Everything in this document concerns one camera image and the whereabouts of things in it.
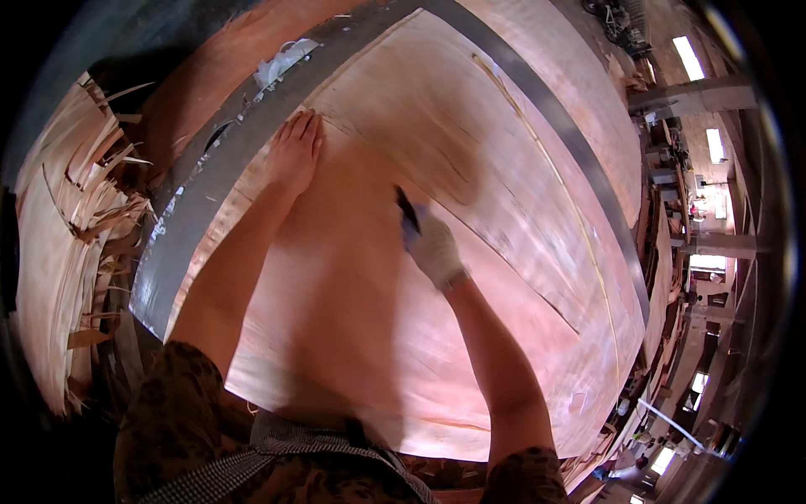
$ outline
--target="metal strip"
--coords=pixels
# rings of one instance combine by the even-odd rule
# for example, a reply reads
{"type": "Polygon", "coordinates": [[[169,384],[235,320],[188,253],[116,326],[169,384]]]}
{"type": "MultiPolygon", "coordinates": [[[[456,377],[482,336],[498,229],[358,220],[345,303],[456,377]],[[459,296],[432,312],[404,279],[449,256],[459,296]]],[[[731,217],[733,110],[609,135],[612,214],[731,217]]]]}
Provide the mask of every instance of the metal strip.
{"type": "Polygon", "coordinates": [[[479,46],[521,89],[523,94],[534,104],[548,123],[559,135],[574,160],[588,179],[596,198],[607,215],[613,228],[616,240],[624,254],[627,269],[633,279],[633,287],[641,305],[644,325],[650,316],[650,299],[644,284],[644,273],[638,260],[632,233],[629,231],[621,204],[618,202],[613,186],[599,163],[596,154],[588,144],[582,131],[576,126],[562,103],[538,77],[532,68],[512,49],[496,32],[478,19],[469,10],[451,0],[433,0],[424,2],[428,11],[450,24],[471,42],[479,46]]]}
{"type": "MultiPolygon", "coordinates": [[[[177,161],[174,170],[196,173],[182,186],[182,193],[177,196],[177,200],[168,204],[174,212],[164,216],[163,224],[170,234],[157,236],[149,243],[132,286],[131,311],[152,333],[164,338],[173,300],[185,277],[190,259],[221,202],[229,194],[249,160],[316,86],[349,57],[419,7],[437,15],[487,53],[555,129],[581,167],[607,215],[633,278],[646,325],[649,318],[649,297],[638,253],[621,205],[588,141],[563,105],[517,52],[492,28],[457,2],[398,0],[383,6],[372,2],[356,7],[350,11],[350,18],[332,19],[305,34],[306,37],[324,42],[325,46],[311,53],[310,62],[301,62],[291,68],[275,91],[266,93],[263,101],[246,114],[240,124],[229,128],[225,133],[226,141],[222,141],[220,147],[211,151],[209,159],[200,165],[201,172],[181,166],[188,163],[195,166],[196,156],[183,156],[177,161]]],[[[247,79],[227,99],[222,110],[232,110],[231,119],[234,119],[242,110],[242,93],[254,96],[256,91],[252,79],[247,79]]],[[[217,122],[221,121],[221,117],[221,114],[216,114],[217,122]]],[[[214,130],[213,122],[211,119],[202,131],[214,130]]],[[[196,140],[198,139],[194,139],[196,144],[203,144],[196,140]]]]}

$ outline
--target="fluorescent light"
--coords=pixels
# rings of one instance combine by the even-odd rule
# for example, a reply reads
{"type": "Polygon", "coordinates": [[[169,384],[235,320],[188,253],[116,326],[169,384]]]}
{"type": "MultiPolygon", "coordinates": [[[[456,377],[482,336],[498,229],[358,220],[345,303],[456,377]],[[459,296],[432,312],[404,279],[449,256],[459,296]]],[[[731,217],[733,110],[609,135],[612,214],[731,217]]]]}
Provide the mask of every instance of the fluorescent light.
{"type": "Polygon", "coordinates": [[[663,476],[663,473],[665,473],[666,468],[669,467],[669,462],[671,462],[673,456],[675,456],[675,453],[672,450],[663,447],[663,450],[660,451],[658,458],[655,459],[655,462],[652,464],[650,469],[655,471],[658,475],[663,476]]]}
{"type": "Polygon", "coordinates": [[[716,128],[712,130],[705,130],[705,135],[708,136],[708,151],[711,153],[711,162],[714,164],[721,163],[725,157],[725,150],[722,147],[722,138],[719,136],[719,130],[716,128]]]}
{"type": "Polygon", "coordinates": [[[688,42],[688,37],[677,37],[671,41],[675,43],[677,52],[680,54],[680,59],[683,60],[683,66],[686,67],[688,79],[690,81],[705,79],[705,74],[700,66],[700,60],[697,60],[694,49],[692,49],[692,45],[688,42]]]}
{"type": "Polygon", "coordinates": [[[728,260],[724,256],[692,254],[688,259],[688,265],[692,268],[721,269],[725,271],[725,268],[728,266],[728,260]]]}

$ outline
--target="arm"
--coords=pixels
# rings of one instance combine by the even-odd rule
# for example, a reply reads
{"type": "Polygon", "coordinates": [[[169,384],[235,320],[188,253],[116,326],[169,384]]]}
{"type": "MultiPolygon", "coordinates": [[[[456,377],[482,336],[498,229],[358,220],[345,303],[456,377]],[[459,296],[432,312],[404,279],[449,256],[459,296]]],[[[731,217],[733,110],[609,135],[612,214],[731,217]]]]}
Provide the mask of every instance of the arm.
{"type": "Polygon", "coordinates": [[[407,248],[420,270],[445,294],[459,322],[490,412],[488,467],[525,448],[553,449],[546,401],[531,364],[465,272],[445,223],[427,211],[419,211],[418,217],[422,235],[405,229],[407,248]]]}
{"type": "Polygon", "coordinates": [[[549,410],[538,379],[476,283],[463,279],[445,293],[462,331],[473,373],[490,411],[489,466],[525,448],[554,448],[549,410]]]}
{"type": "Polygon", "coordinates": [[[320,115],[308,110],[277,130],[266,158],[268,184],[201,269],[174,325],[171,341],[204,352],[223,377],[268,247],[313,179],[323,140],[321,122],[320,115]]]}

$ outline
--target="person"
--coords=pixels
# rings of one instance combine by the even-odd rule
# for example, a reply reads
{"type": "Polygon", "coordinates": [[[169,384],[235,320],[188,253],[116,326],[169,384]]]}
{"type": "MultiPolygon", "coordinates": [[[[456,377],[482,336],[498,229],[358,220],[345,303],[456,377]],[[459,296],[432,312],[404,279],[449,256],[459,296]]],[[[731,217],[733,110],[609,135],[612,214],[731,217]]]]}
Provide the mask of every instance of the person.
{"type": "Polygon", "coordinates": [[[641,470],[649,463],[650,460],[646,458],[644,454],[641,454],[641,456],[636,459],[628,450],[625,451],[618,460],[609,463],[606,462],[596,467],[591,474],[597,480],[601,481],[607,481],[609,479],[630,479],[640,474],[641,470]]]}
{"type": "MultiPolygon", "coordinates": [[[[309,186],[322,116],[295,114],[273,136],[268,184],[190,287],[169,342],[121,424],[114,487],[122,502],[436,502],[397,456],[345,429],[261,410],[251,441],[229,451],[219,395],[264,258],[309,186]]],[[[448,227],[420,210],[405,248],[454,311],[490,414],[482,502],[567,502],[546,402],[521,348],[462,265],[448,227]]]]}

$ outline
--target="window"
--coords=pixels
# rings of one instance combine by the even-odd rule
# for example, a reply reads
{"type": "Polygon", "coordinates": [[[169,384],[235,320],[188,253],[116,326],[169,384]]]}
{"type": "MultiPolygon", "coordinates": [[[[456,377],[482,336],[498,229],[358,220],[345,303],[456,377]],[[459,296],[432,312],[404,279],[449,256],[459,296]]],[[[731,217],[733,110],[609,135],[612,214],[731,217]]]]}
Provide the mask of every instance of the window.
{"type": "Polygon", "coordinates": [[[728,267],[728,260],[724,256],[702,256],[700,254],[692,254],[688,259],[688,265],[692,269],[699,269],[700,271],[718,271],[724,272],[728,267]]]}
{"type": "Polygon", "coordinates": [[[728,304],[728,294],[729,293],[727,292],[719,294],[709,294],[708,306],[717,306],[719,308],[725,308],[725,305],[728,304]]]}
{"type": "Polygon", "coordinates": [[[719,334],[722,333],[722,324],[719,322],[706,322],[705,331],[708,332],[708,334],[714,335],[718,338],[719,334]]]}
{"type": "Polygon", "coordinates": [[[692,391],[697,392],[697,398],[694,400],[694,405],[691,411],[700,409],[700,400],[703,398],[703,391],[708,384],[708,375],[705,373],[697,373],[694,375],[694,383],[692,383],[692,391]]]}
{"type": "Polygon", "coordinates": [[[671,458],[675,456],[675,453],[670,450],[669,448],[663,447],[658,454],[658,458],[655,459],[655,462],[652,464],[652,469],[658,475],[663,476],[663,473],[666,472],[666,468],[669,467],[669,462],[671,462],[671,458]]]}
{"type": "Polygon", "coordinates": [[[708,375],[705,373],[696,373],[694,375],[694,383],[692,383],[692,390],[694,390],[698,394],[702,394],[707,384],[708,384],[708,375]]]}
{"type": "Polygon", "coordinates": [[[714,273],[713,271],[693,269],[692,279],[699,281],[712,281],[717,284],[725,283],[724,273],[714,273]]]}
{"type": "Polygon", "coordinates": [[[649,60],[646,61],[646,65],[650,69],[650,76],[652,77],[652,81],[657,82],[658,80],[655,78],[655,75],[654,75],[654,66],[652,66],[652,64],[649,62],[649,60]]]}
{"type": "Polygon", "coordinates": [[[697,408],[700,407],[700,397],[702,397],[702,394],[699,392],[689,390],[686,393],[686,402],[683,403],[683,411],[688,413],[697,411],[697,408]]]}
{"type": "Polygon", "coordinates": [[[700,67],[700,61],[697,60],[694,49],[692,49],[692,45],[688,42],[688,37],[677,37],[671,41],[675,44],[677,52],[680,54],[680,59],[683,60],[683,66],[686,67],[688,79],[691,81],[705,79],[703,69],[700,67]]]}
{"type": "Polygon", "coordinates": [[[722,138],[716,128],[705,130],[708,137],[708,151],[711,153],[711,162],[719,164],[725,159],[725,150],[722,148],[722,138]]]}
{"type": "Polygon", "coordinates": [[[717,219],[728,218],[728,197],[717,196],[717,207],[714,210],[714,217],[717,219]]]}

